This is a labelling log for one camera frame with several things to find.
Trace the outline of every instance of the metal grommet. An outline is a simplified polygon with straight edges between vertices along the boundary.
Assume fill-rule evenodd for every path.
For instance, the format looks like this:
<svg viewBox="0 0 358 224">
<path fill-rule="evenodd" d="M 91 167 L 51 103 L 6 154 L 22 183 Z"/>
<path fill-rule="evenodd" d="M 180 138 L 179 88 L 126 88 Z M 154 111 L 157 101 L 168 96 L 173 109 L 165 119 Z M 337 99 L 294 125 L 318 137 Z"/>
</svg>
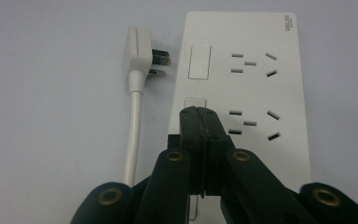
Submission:
<svg viewBox="0 0 358 224">
<path fill-rule="evenodd" d="M 120 201 L 122 192 L 120 189 L 105 189 L 98 195 L 98 203 L 102 205 L 111 205 Z"/>
<path fill-rule="evenodd" d="M 339 206 L 341 204 L 338 196 L 328 189 L 314 189 L 312 195 L 319 202 L 329 206 Z"/>
<path fill-rule="evenodd" d="M 180 161 L 183 158 L 183 154 L 177 151 L 173 151 L 167 154 L 167 160 Z"/>
<path fill-rule="evenodd" d="M 237 161 L 248 161 L 251 159 L 248 153 L 242 151 L 236 151 L 232 154 L 235 160 Z"/>
</svg>

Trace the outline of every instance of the power switch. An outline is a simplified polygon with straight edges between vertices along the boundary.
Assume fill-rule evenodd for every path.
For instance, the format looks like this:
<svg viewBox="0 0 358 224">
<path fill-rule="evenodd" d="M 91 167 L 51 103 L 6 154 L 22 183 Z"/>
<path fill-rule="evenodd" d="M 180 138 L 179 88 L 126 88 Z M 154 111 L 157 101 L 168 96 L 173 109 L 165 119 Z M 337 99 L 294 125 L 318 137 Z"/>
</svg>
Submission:
<svg viewBox="0 0 358 224">
<path fill-rule="evenodd" d="M 188 72 L 188 78 L 204 80 L 208 79 L 210 55 L 210 45 L 196 44 L 191 47 L 190 70 Z"/>
</svg>

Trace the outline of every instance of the hole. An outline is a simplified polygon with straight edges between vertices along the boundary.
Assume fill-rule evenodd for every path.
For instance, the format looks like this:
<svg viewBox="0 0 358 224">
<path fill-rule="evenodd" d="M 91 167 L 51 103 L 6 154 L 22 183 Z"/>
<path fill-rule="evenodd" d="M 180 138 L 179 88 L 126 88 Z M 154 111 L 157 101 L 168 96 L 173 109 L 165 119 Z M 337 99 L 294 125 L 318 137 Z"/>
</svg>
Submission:
<svg viewBox="0 0 358 224">
<path fill-rule="evenodd" d="M 272 140 L 274 140 L 275 138 L 278 138 L 278 137 L 281 137 L 281 134 L 280 134 L 280 133 L 275 133 L 275 134 L 273 134 L 272 136 L 270 136 L 270 137 L 268 138 L 268 140 L 269 140 L 269 141 L 272 141 Z"/>
<path fill-rule="evenodd" d="M 231 54 L 233 58 L 243 58 L 243 54 Z"/>
<path fill-rule="evenodd" d="M 270 110 L 267 112 L 267 114 L 272 116 L 275 119 L 280 119 L 281 118 L 279 115 L 275 114 L 274 112 L 272 112 Z"/>
<path fill-rule="evenodd" d="M 117 196 L 117 193 L 116 193 L 116 192 L 110 191 L 110 192 L 106 192 L 106 193 L 104 194 L 103 199 L 104 199 L 104 200 L 107 200 L 107 201 L 110 201 L 110 200 L 116 198 L 116 196 Z"/>
<path fill-rule="evenodd" d="M 277 61 L 277 57 L 275 57 L 274 55 L 270 54 L 270 53 L 266 53 L 266 56 L 269 57 L 270 59 Z"/>
<path fill-rule="evenodd" d="M 98 195 L 98 202 L 102 205 L 117 203 L 121 199 L 122 192 L 120 189 L 105 189 Z"/>
<path fill-rule="evenodd" d="M 228 133 L 231 134 L 242 134 L 241 130 L 228 129 Z"/>
<path fill-rule="evenodd" d="M 167 154 L 167 159 L 169 161 L 179 161 L 182 158 L 183 158 L 183 154 L 180 153 L 180 152 L 174 151 L 174 152 L 170 152 L 170 153 Z"/>
<path fill-rule="evenodd" d="M 257 126 L 257 122 L 255 122 L 255 121 L 244 121 L 243 125 L 245 125 L 245 126 Z"/>
<path fill-rule="evenodd" d="M 300 223 L 300 219 L 298 218 L 298 216 L 296 216 L 295 214 L 292 214 L 292 213 L 288 213 L 288 212 L 283 212 L 282 213 L 282 219 L 287 224 L 298 224 L 298 223 Z"/>
<path fill-rule="evenodd" d="M 242 151 L 236 151 L 232 154 L 235 160 L 237 161 L 248 161 L 251 159 L 248 153 Z"/>
<path fill-rule="evenodd" d="M 255 66 L 256 63 L 245 62 L 245 65 Z"/>
<path fill-rule="evenodd" d="M 320 203 L 324 203 L 329 206 L 339 206 L 341 204 L 341 200 L 338 196 L 328 189 L 314 189 L 312 191 L 312 195 Z"/>
<path fill-rule="evenodd" d="M 242 111 L 239 111 L 239 110 L 230 110 L 230 111 L 229 111 L 229 115 L 241 116 L 241 115 L 242 115 Z"/>
<path fill-rule="evenodd" d="M 274 76 L 274 75 L 276 75 L 276 74 L 278 74 L 278 71 L 277 71 L 277 70 L 274 70 L 274 71 L 272 71 L 272 72 L 268 72 L 268 73 L 266 74 L 266 76 L 267 76 L 267 77 L 272 77 L 272 76 Z"/>
<path fill-rule="evenodd" d="M 231 69 L 231 73 L 242 73 L 242 72 L 243 72 L 242 69 L 235 69 L 235 68 Z"/>
</svg>

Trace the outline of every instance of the white cable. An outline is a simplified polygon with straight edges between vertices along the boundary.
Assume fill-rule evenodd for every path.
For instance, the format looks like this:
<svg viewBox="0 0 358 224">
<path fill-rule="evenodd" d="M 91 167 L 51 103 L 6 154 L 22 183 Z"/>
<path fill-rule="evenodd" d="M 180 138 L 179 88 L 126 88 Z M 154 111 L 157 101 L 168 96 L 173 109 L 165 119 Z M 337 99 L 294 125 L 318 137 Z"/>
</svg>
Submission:
<svg viewBox="0 0 358 224">
<path fill-rule="evenodd" d="M 124 183 L 133 187 L 135 183 L 136 162 L 138 159 L 139 135 L 141 131 L 142 94 L 138 91 L 131 93 L 131 126 L 127 145 L 127 159 L 124 170 Z"/>
</svg>

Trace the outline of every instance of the socket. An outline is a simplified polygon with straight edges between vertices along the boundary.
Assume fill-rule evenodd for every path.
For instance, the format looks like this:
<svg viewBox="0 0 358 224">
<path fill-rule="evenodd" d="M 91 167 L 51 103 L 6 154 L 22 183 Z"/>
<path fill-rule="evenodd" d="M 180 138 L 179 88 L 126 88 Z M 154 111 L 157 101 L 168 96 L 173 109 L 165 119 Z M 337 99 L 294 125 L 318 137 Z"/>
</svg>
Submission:
<svg viewBox="0 0 358 224">
<path fill-rule="evenodd" d="M 189 12 L 169 133 L 179 133 L 179 111 L 191 105 L 214 110 L 235 146 L 287 188 L 310 182 L 295 14 Z M 218 197 L 199 200 L 198 213 L 195 223 L 225 222 Z"/>
</svg>

